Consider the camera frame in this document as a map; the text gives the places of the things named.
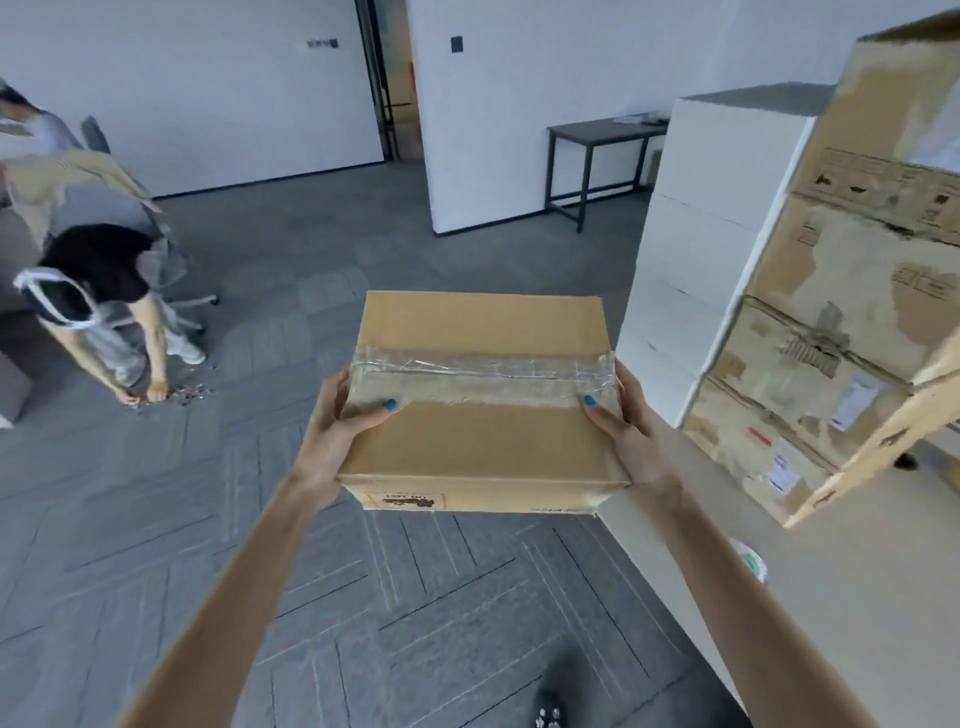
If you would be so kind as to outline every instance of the white wall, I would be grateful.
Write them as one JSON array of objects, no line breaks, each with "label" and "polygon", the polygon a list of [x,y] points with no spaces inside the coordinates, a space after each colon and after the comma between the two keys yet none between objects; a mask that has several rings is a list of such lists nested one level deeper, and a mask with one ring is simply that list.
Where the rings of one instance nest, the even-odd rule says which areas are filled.
[{"label": "white wall", "polygon": [[155,195],[382,159],[353,0],[0,0],[0,76]]},{"label": "white wall", "polygon": [[[703,90],[729,4],[408,0],[434,231],[542,209],[548,126]],[[636,149],[598,150],[592,183],[630,179]],[[558,144],[555,193],[579,188],[582,160]]]},{"label": "white wall", "polygon": [[955,0],[739,0],[705,83],[711,90],[781,81],[835,84],[858,37],[955,5]]}]

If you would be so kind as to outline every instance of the black table leg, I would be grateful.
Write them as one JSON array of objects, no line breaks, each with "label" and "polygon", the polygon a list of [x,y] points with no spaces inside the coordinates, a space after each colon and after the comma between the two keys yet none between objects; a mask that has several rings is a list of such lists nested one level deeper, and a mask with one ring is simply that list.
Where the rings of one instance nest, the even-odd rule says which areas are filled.
[{"label": "black table leg", "polygon": [[650,137],[644,136],[643,143],[640,145],[640,159],[636,162],[636,172],[634,172],[634,192],[640,189],[640,175],[643,174],[643,162],[647,159],[647,143]]},{"label": "black table leg", "polygon": [[584,231],[584,219],[587,217],[587,190],[590,187],[590,168],[593,166],[593,145],[587,146],[587,158],[584,159],[584,183],[580,187],[580,210],[577,212],[577,232]]},{"label": "black table leg", "polygon": [[543,193],[543,209],[550,209],[550,196],[553,194],[553,159],[557,155],[557,136],[550,133],[550,145],[546,153],[546,191]]}]

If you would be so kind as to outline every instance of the stacked boxes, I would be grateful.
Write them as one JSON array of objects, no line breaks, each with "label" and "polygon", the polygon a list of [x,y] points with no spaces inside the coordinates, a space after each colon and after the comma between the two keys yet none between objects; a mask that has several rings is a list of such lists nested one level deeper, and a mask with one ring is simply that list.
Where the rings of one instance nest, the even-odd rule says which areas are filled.
[{"label": "stacked boxes", "polygon": [[684,421],[783,525],[960,413],[958,82],[958,11],[858,41]]}]

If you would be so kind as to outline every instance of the white box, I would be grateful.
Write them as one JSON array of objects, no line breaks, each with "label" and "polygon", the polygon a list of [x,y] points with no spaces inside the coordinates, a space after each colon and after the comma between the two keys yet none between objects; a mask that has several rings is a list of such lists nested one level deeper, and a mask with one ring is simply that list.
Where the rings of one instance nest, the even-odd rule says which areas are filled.
[{"label": "white box", "polygon": [[685,372],[673,359],[638,336],[620,337],[616,357],[644,383],[650,408],[670,426],[679,427],[697,395],[700,376]]},{"label": "white box", "polygon": [[620,329],[618,348],[636,337],[688,374],[707,370],[726,330],[725,314],[638,268]]},{"label": "white box", "polygon": [[679,99],[657,191],[759,231],[832,92],[791,83]]},{"label": "white box", "polygon": [[637,266],[725,313],[746,286],[763,248],[756,231],[655,193]]}]

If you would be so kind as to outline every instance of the floor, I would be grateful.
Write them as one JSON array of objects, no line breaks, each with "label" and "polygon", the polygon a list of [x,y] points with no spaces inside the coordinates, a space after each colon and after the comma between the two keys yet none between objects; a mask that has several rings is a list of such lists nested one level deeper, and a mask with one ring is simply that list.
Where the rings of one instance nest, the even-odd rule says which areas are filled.
[{"label": "floor", "polygon": [[[435,237],[422,167],[165,201],[197,259],[204,396],[124,410],[24,317],[0,349],[36,382],[0,433],[0,724],[105,725],[250,531],[318,382],[375,288],[599,294],[614,335],[643,198]],[[519,726],[559,679],[577,725],[749,725],[599,521],[364,512],[313,523],[241,726]]]}]

